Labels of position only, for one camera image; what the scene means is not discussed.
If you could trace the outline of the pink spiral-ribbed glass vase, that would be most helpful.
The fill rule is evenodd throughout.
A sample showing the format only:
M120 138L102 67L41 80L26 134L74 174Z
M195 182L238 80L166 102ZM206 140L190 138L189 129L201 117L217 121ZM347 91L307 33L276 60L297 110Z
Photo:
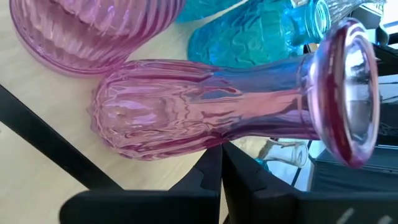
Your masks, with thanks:
M176 20L185 0L9 0L17 35L66 75L108 73Z

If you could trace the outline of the wooden shelf black metal legs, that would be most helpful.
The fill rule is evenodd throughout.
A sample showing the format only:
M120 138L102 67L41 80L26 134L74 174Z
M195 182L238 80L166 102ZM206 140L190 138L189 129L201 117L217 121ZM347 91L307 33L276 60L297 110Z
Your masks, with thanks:
M0 10L0 122L86 188L215 189L222 174L261 173L230 143L152 162L111 152L91 130L86 112L97 80L57 75L32 60L13 31L8 0L0 0Z

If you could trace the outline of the blue embossed glass vase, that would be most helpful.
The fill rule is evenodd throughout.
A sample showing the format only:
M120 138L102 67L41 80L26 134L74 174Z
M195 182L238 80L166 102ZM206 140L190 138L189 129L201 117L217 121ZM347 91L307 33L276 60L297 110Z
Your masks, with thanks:
M267 165L267 162L263 159L260 158L255 158L255 161L266 171L271 172L269 170L269 166Z

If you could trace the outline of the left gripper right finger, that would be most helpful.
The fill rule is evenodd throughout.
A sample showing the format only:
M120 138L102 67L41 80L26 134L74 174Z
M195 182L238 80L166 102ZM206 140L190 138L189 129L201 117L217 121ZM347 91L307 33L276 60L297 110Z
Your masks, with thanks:
M398 224L398 193L301 192L234 144L222 148L230 224Z

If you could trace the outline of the clear glass vase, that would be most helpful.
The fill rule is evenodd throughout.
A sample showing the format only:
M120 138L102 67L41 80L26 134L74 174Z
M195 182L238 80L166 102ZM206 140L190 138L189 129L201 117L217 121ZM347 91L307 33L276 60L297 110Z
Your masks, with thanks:
M308 146L303 141L285 142L269 139L256 158L303 168L309 160L309 155Z
M377 26L384 14L384 5L388 0L324 0L328 14L323 9L315 10L315 21L332 23L344 17L353 17L370 26Z

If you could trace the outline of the blue narrow-neck glass vase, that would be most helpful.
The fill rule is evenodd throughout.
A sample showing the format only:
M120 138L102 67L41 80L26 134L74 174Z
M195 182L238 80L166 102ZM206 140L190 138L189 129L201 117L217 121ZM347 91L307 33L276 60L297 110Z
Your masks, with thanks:
M325 0L294 7L291 0L249 0L196 29L187 58L208 65L248 68L296 57L319 43L331 26Z

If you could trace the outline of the teal glass vase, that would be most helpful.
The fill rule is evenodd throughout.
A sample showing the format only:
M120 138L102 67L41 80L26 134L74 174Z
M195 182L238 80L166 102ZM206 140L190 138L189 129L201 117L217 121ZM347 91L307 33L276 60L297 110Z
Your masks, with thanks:
M212 16L242 0L185 0L181 13L176 22L191 22Z

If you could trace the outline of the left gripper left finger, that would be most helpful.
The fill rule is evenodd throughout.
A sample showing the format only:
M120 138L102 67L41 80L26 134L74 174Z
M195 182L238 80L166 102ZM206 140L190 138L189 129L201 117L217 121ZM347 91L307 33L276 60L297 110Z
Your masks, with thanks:
M218 224L223 148L205 151L169 190L88 190L68 199L60 224Z

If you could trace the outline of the pink lobed flared-rim vase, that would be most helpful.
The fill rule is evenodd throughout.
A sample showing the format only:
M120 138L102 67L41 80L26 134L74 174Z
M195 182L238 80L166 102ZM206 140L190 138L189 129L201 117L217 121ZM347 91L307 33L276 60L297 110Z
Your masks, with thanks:
M106 75L88 111L118 154L151 161L245 136L314 139L350 167L376 145L378 70L363 25L346 18L316 52L251 68L145 59Z

